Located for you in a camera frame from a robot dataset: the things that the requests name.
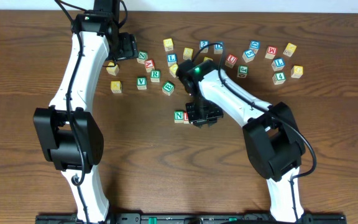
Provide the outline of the red E block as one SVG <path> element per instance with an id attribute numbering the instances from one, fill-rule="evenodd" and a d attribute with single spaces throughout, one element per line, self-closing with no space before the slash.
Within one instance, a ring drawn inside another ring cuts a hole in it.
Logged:
<path id="1" fill-rule="evenodd" d="M 188 113 L 187 113 L 187 112 L 184 112 L 183 123 L 184 123 L 184 124 L 189 124 L 189 123 L 190 123 L 189 117 L 188 117 Z"/>

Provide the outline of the green N block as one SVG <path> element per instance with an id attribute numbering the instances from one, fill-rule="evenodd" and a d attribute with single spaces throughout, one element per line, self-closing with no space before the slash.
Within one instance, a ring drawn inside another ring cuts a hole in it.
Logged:
<path id="1" fill-rule="evenodd" d="M 183 111 L 174 111 L 174 122 L 183 123 L 184 122 L 184 112 Z"/>

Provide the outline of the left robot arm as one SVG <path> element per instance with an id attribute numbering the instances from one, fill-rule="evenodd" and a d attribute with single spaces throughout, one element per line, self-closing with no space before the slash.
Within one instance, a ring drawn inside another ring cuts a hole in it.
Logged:
<path id="1" fill-rule="evenodd" d="M 71 54 L 63 80 L 47 108 L 36 108 L 34 126 L 45 159 L 70 185 L 78 211 L 68 217 L 37 218 L 48 223 L 112 223 L 99 176 L 104 138 L 93 118 L 93 100 L 107 60 L 136 58 L 132 34 L 113 12 L 89 11 L 71 20 Z"/>

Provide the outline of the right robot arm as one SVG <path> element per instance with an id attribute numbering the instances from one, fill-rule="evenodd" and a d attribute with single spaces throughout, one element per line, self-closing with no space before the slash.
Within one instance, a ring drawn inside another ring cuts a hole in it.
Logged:
<path id="1" fill-rule="evenodd" d="M 177 77 L 195 98 L 186 104 L 191 124 L 212 125 L 228 114 L 242 128 L 250 163 L 267 181 L 273 218 L 291 223 L 301 218 L 304 210 L 294 177 L 300 172 L 305 145 L 291 109 L 252 96 L 211 60 L 199 65 L 185 60 Z"/>

